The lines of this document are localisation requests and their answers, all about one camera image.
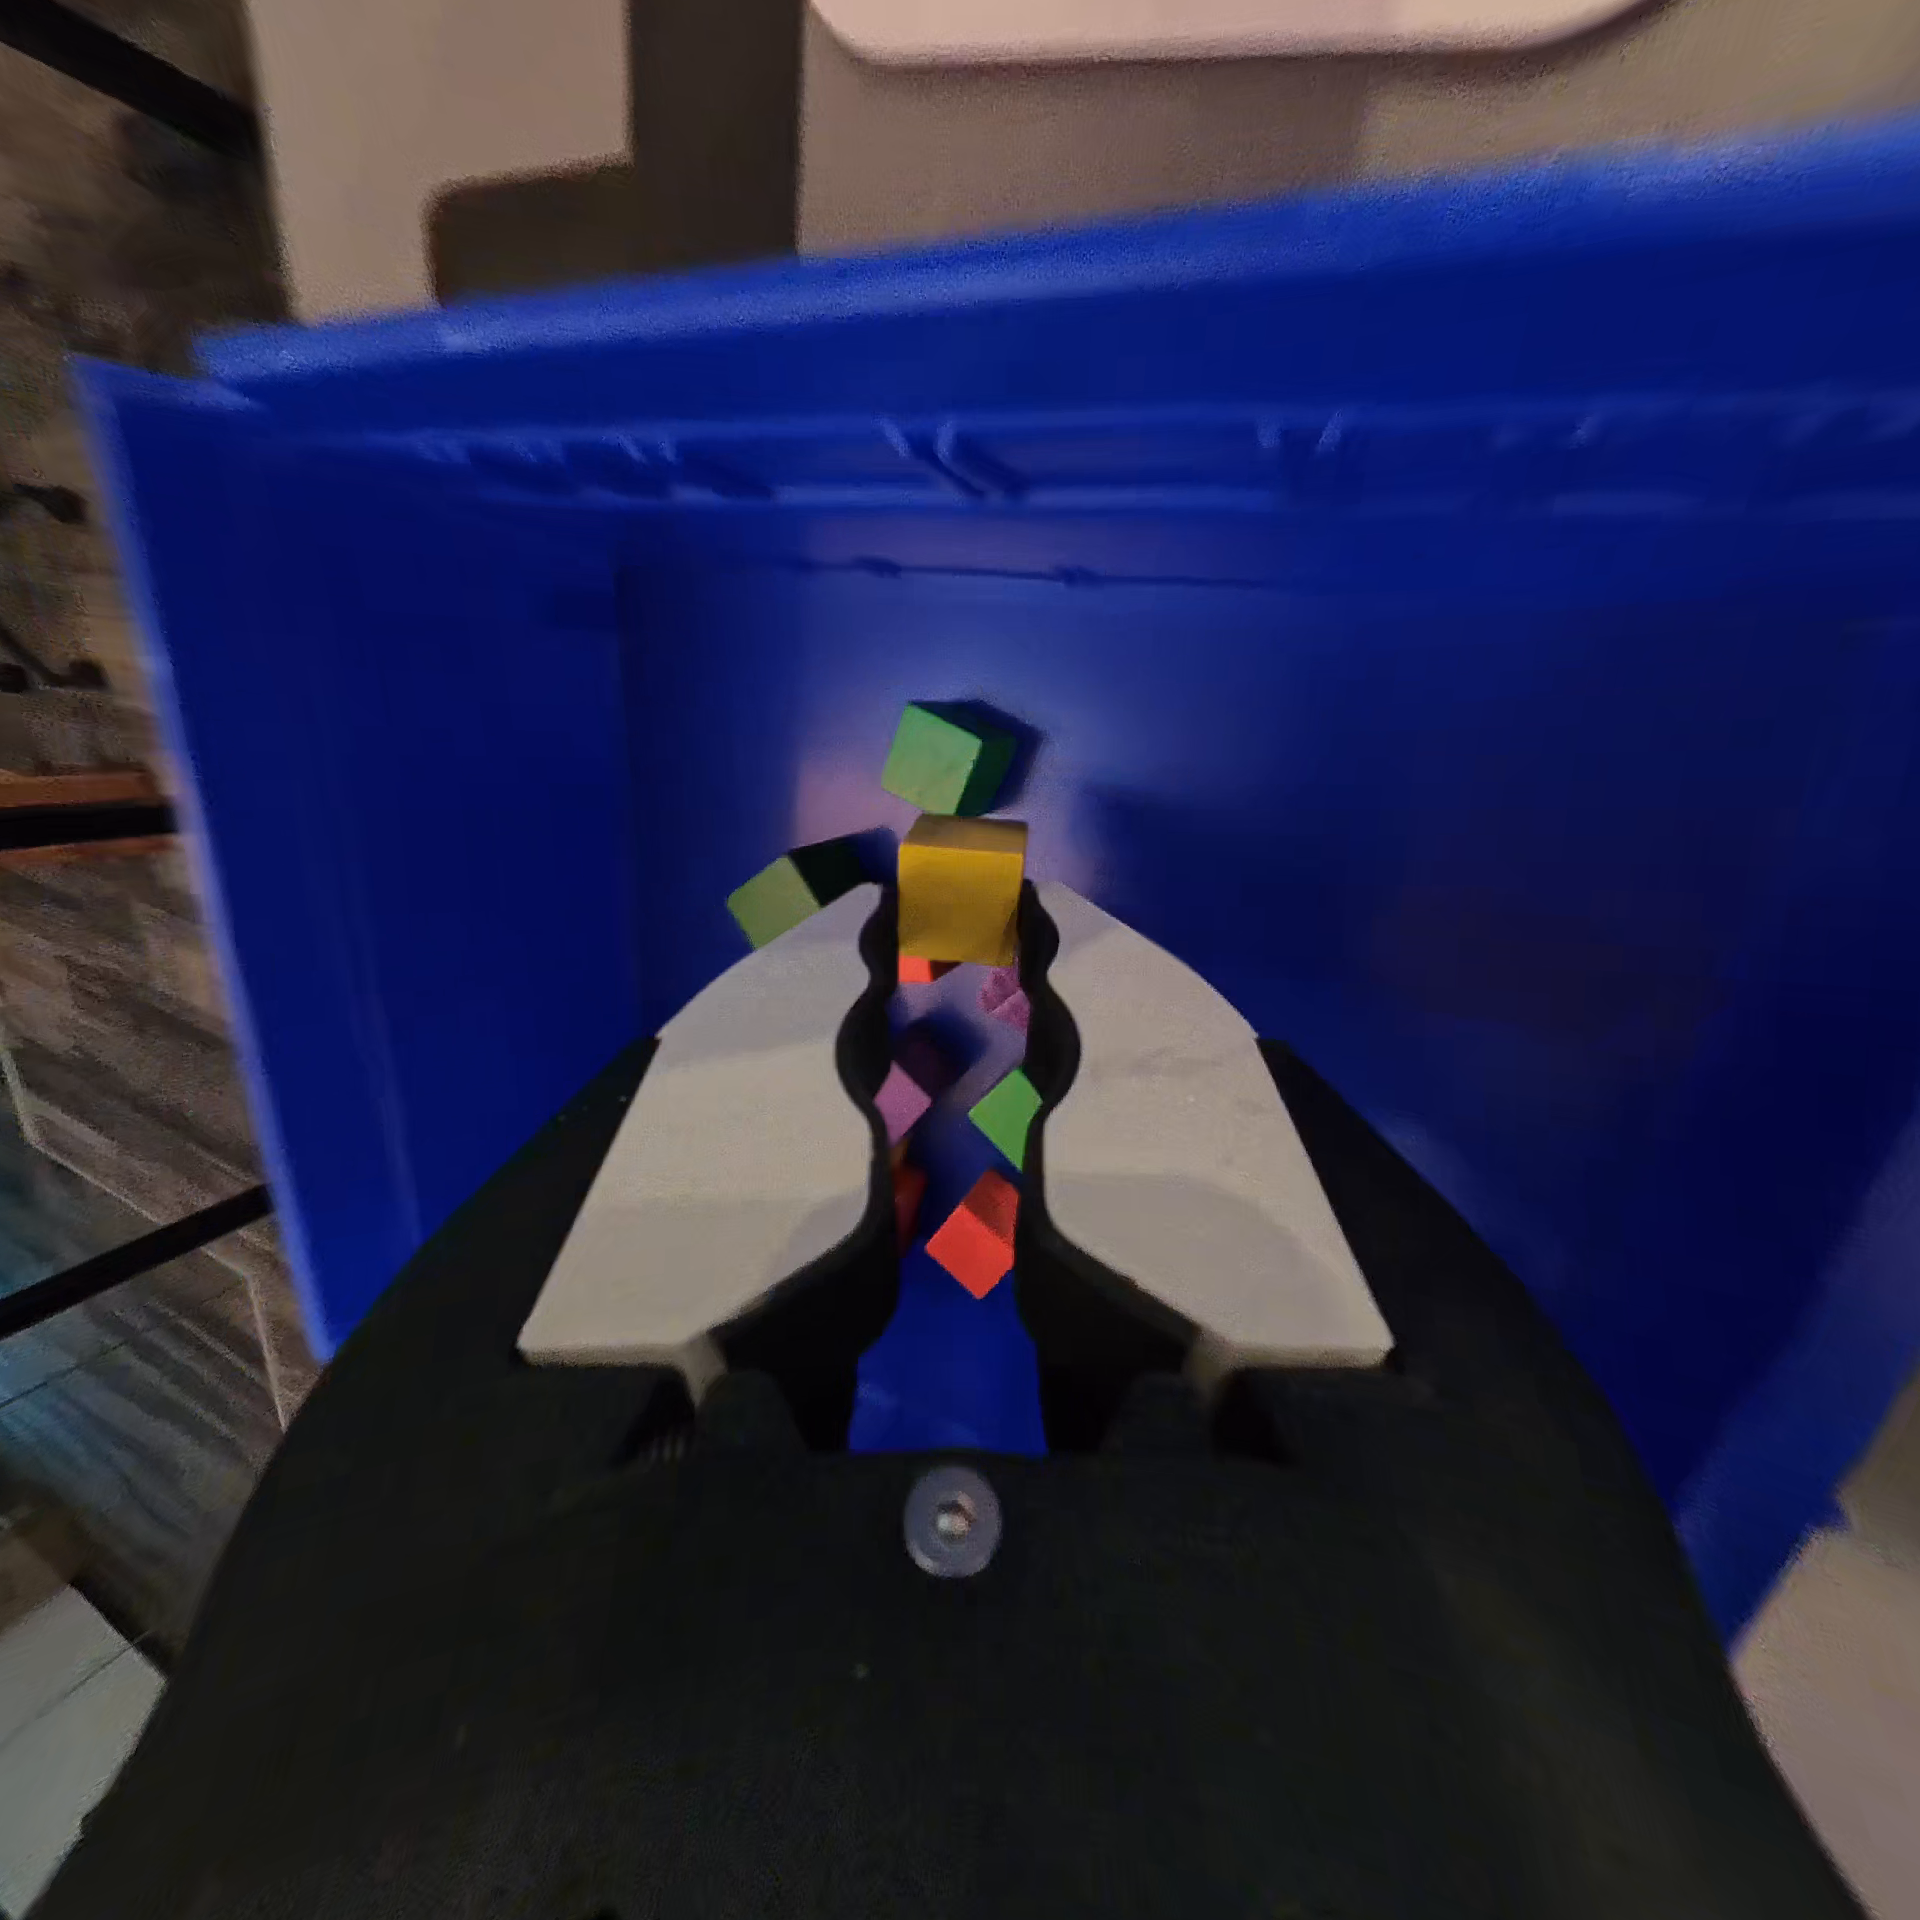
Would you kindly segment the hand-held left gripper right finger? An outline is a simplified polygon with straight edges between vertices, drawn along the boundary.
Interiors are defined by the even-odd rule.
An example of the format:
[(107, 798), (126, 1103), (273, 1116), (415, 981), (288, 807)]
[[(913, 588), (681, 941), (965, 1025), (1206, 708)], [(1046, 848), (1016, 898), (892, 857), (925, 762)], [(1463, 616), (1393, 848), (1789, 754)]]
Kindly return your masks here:
[(1023, 990), (1040, 1413), (1117, 1413), (1146, 1375), (1215, 1403), (1247, 1373), (1383, 1373), (1398, 1338), (1253, 1022), (1065, 880), (1023, 890)]

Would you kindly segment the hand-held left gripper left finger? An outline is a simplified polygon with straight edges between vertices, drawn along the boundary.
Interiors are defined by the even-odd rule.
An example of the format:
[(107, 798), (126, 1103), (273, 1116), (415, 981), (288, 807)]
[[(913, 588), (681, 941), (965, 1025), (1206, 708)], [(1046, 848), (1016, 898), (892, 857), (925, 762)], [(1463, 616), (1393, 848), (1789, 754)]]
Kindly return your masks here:
[(754, 948), (657, 1030), (657, 1050), (519, 1327), (531, 1365), (665, 1365), (705, 1403), (722, 1338), (868, 1218), (874, 1123), (836, 1030), (874, 970), (884, 888), (858, 880)]

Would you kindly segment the yellow wooden cube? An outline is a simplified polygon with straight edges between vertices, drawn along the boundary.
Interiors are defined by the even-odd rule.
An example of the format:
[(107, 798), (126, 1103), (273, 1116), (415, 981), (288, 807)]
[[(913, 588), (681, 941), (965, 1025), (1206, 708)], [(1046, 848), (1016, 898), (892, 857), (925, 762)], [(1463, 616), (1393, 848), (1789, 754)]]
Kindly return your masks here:
[(895, 840), (895, 954), (1009, 966), (1026, 880), (1026, 824), (917, 812)]

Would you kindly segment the blue plastic bin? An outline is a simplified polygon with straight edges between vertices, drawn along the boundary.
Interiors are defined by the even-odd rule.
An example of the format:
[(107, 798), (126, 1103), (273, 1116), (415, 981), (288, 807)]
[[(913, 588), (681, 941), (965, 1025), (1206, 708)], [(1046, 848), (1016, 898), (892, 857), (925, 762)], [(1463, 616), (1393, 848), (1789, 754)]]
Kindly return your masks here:
[(1916, 116), (192, 357), (75, 394), (318, 1349), (981, 703), (1753, 1615), (1916, 1365)]

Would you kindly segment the pile of colored cubes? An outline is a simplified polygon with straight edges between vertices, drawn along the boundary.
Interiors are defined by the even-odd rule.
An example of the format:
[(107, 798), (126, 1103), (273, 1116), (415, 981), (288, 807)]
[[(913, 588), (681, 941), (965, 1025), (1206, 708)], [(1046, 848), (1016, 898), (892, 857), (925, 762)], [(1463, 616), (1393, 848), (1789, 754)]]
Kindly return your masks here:
[[(1011, 723), (988, 717), (979, 703), (903, 703), (889, 759), (884, 794), (917, 812), (950, 817), (1004, 817), (1009, 780), (1016, 774), (1023, 739)], [(950, 1199), (944, 1219), (925, 1224), (924, 1199), (935, 1184), (935, 1145), (944, 1128), (934, 1128), (935, 1103), (955, 1088), (973, 1030), (944, 1025), (935, 1006), (924, 996), (944, 989), (950, 970), (981, 970), (988, 1006), (1023, 1015), (1023, 970), (1016, 956), (1009, 966), (979, 960), (892, 960), (892, 990), (903, 996), (903, 1015), (892, 1025), (892, 1060), (878, 1088), (878, 1116), (892, 1163), (892, 1211), (895, 1211), (895, 1251), (924, 1246), (925, 1262), (955, 1280), (973, 1299), (988, 1299), (1011, 1270), (1016, 1239), (1016, 1164), (1023, 1164), (1023, 1128), (1035, 1110), (1035, 1090), (1023, 1073), (1009, 1073), (979, 1110), (994, 1131), (994, 1163), (973, 1174), (973, 1184)]]

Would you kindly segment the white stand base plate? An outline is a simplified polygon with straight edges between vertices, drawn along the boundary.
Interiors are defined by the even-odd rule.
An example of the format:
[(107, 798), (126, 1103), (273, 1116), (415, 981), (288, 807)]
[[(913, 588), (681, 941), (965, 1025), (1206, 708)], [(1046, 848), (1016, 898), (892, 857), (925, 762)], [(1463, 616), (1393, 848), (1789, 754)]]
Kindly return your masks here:
[(1512, 54), (1633, 0), (812, 0), (874, 64)]

